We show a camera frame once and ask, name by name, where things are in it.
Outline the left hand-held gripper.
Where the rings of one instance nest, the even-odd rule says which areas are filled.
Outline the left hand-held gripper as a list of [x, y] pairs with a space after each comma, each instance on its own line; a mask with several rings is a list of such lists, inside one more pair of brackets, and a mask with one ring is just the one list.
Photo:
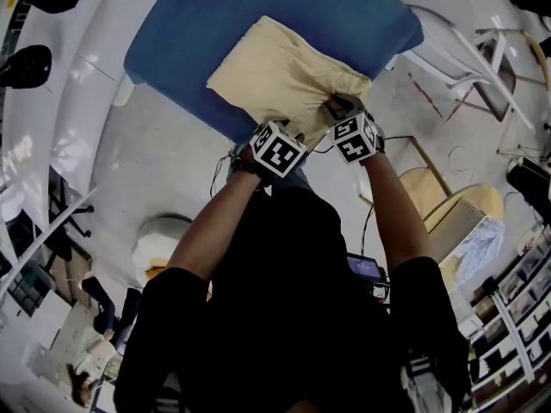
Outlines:
[[287, 176], [306, 154], [305, 135], [292, 137], [284, 128], [289, 119], [268, 121], [251, 138], [253, 158], [281, 178]]

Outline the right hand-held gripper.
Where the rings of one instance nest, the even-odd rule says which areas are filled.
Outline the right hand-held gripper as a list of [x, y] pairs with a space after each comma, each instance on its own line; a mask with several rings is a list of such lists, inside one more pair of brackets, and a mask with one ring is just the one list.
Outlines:
[[385, 138], [360, 98], [333, 94], [323, 103], [323, 115], [329, 127], [333, 146], [347, 164], [360, 163], [377, 153], [385, 152]]

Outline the pale yellow garment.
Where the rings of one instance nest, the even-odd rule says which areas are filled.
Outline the pale yellow garment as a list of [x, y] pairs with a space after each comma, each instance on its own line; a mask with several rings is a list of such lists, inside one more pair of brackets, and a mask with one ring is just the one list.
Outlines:
[[207, 87], [256, 123], [288, 119], [289, 134], [304, 135], [310, 151], [328, 126], [321, 105], [333, 94], [362, 96], [371, 79], [310, 46], [264, 15], [207, 80]]

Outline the person's right forearm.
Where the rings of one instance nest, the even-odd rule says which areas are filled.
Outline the person's right forearm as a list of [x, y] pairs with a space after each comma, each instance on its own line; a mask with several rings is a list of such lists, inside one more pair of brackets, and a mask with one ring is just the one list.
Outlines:
[[387, 270], [430, 255], [424, 222], [387, 156], [381, 152], [362, 162], [371, 186], [375, 218]]

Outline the person's left forearm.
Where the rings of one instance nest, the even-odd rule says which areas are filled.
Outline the person's left forearm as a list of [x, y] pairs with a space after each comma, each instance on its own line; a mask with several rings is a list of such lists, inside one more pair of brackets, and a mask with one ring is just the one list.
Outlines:
[[184, 269], [204, 281], [209, 280], [260, 181], [256, 174], [237, 171], [193, 220], [167, 267]]

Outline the white lounge chair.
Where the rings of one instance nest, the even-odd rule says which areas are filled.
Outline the white lounge chair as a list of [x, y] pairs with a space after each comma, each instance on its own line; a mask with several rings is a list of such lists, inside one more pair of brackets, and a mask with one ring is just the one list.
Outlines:
[[401, 1], [419, 19], [424, 35], [424, 41], [419, 46], [404, 54], [406, 58], [441, 80], [447, 89], [458, 96], [464, 96], [470, 88], [477, 89], [487, 110], [499, 121], [503, 119], [499, 112], [501, 108], [506, 112], [515, 112], [495, 87], [473, 80], [473, 77], [480, 77], [482, 69], [449, 28], [451, 24], [455, 25], [488, 62], [492, 61], [496, 65], [499, 61], [498, 75], [514, 95], [517, 76], [507, 56], [507, 39], [505, 45], [500, 42], [498, 46], [497, 34], [492, 38], [485, 36], [476, 40], [480, 32], [474, 24], [474, 7], [468, 0]]

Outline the blue padded mat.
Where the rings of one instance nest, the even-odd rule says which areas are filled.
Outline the blue padded mat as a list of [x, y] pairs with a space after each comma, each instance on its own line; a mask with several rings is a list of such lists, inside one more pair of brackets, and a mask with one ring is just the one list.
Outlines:
[[420, 20], [400, 0], [157, 0], [127, 52], [126, 74], [243, 141], [253, 119], [210, 90], [207, 79], [264, 15], [367, 77], [424, 41]]

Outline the small black monitor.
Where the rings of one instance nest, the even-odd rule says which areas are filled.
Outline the small black monitor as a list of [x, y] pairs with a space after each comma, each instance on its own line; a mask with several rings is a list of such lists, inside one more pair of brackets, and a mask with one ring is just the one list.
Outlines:
[[386, 273], [378, 266], [375, 259], [352, 253], [347, 254], [350, 270], [355, 276], [370, 283], [385, 283]]

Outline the beige plastic basket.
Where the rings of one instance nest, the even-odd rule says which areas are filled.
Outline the beige plastic basket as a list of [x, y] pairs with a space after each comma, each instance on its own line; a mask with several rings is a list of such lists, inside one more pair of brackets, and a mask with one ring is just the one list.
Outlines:
[[505, 224], [467, 200], [459, 200], [430, 232], [434, 259], [451, 292], [499, 253]]

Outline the white round stool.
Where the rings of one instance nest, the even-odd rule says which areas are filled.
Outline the white round stool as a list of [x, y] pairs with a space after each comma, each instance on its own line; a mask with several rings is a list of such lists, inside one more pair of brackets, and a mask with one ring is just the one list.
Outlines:
[[148, 218], [139, 228], [131, 258], [142, 287], [164, 270], [191, 223], [180, 214], [166, 213]]

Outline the pale crumpled clothes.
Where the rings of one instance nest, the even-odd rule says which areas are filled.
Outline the pale crumpled clothes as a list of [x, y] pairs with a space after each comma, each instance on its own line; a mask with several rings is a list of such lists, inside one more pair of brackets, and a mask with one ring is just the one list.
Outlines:
[[484, 218], [455, 250], [459, 261], [455, 282], [468, 281], [499, 253], [505, 236], [502, 220]]

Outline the black cap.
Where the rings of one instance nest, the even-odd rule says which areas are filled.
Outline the black cap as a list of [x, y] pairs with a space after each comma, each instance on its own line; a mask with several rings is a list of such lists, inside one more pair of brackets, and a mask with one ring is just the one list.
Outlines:
[[49, 78], [52, 66], [51, 50], [44, 45], [27, 46], [9, 57], [0, 67], [0, 87], [33, 89]]

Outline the person's right striped shoe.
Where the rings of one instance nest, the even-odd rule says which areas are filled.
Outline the person's right striped shoe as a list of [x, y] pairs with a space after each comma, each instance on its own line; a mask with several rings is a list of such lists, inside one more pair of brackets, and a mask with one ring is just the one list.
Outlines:
[[428, 357], [412, 358], [401, 368], [400, 380], [414, 413], [452, 413], [452, 399], [436, 379]]

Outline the person's left striped shoe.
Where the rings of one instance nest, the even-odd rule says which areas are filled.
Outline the person's left striped shoe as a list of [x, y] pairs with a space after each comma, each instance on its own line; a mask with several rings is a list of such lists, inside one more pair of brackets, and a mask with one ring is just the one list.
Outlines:
[[181, 413], [182, 391], [178, 377], [169, 373], [156, 396], [154, 413]]

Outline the white frame chair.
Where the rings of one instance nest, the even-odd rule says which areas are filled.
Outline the white frame chair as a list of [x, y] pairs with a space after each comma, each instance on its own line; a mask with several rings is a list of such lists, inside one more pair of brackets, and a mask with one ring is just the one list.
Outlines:
[[[463, 46], [475, 59], [476, 63], [480, 65], [482, 72], [480, 77], [473, 77], [475, 82], [487, 83], [495, 87], [500, 94], [507, 100], [511, 108], [517, 113], [519, 120], [532, 132], [535, 132], [535, 126], [531, 120], [526, 116], [524, 111], [521, 109], [520, 105], [514, 98], [512, 92], [507, 88], [503, 80], [498, 75], [499, 61], [496, 65], [493, 62], [488, 62], [480, 50], [474, 45], [474, 43], [468, 40], [461, 31], [453, 24], [450, 25], [450, 30], [456, 39], [459, 41], [459, 44]], [[507, 34], [519, 34], [524, 37], [529, 46], [532, 46], [536, 54], [536, 60], [539, 66], [542, 68], [543, 74], [543, 87], [545, 88], [548, 96], [551, 96], [551, 75], [548, 70], [547, 59], [543, 53], [542, 48], [539, 46], [539, 42], [535, 39], [533, 35], [523, 29], [512, 29], [512, 28], [488, 28], [480, 29], [480, 35], [476, 40], [483, 39], [485, 36], [493, 37], [494, 34], [498, 35], [497, 46], [500, 42], [503, 45], [506, 44], [505, 36]]]

